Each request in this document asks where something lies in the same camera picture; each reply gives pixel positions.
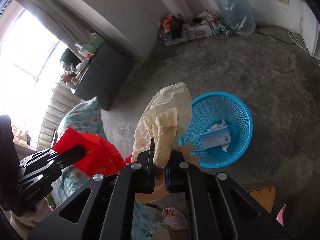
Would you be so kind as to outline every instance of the toe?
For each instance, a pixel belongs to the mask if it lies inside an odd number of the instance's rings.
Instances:
[[[170,210],[170,213],[171,213],[171,216],[173,217],[173,216],[175,216],[175,213],[176,213],[176,212],[175,212],[173,209],[171,209],[171,210]]]
[[[170,216],[169,216],[169,208],[165,208],[165,209],[162,211],[162,216],[163,216],[164,218],[170,217]]]

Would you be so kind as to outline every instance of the crumpled paper towel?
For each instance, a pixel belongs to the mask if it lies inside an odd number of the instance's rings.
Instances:
[[[188,130],[191,118],[191,95],[185,83],[161,89],[150,101],[139,120],[134,133],[132,162],[138,153],[150,149],[151,138],[155,139],[153,163],[165,168],[175,141]]]

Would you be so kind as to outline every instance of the tissue box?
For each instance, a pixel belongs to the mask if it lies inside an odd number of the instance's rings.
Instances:
[[[203,149],[209,149],[231,142],[228,126],[200,134]]]

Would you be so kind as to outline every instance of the curtain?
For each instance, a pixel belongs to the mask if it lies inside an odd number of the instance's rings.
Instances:
[[[68,46],[81,60],[84,59],[74,45],[89,39],[92,27],[57,0],[16,0],[32,13],[53,35]]]

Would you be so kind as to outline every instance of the metal screw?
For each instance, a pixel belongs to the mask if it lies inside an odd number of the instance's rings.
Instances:
[[[138,170],[142,167],[142,165],[140,163],[132,163],[131,164],[131,168],[133,168],[134,170]]]
[[[225,179],[227,179],[227,177],[228,176],[223,172],[219,172],[218,175],[217,175],[217,178],[221,179],[221,180],[225,180]]]
[[[103,178],[104,178],[104,176],[103,176],[101,173],[95,174],[95,175],[93,176],[93,179],[94,179],[95,181],[102,180]]]
[[[187,169],[189,168],[189,163],[186,163],[186,162],[182,162],[179,164],[179,167],[182,168],[182,169]]]

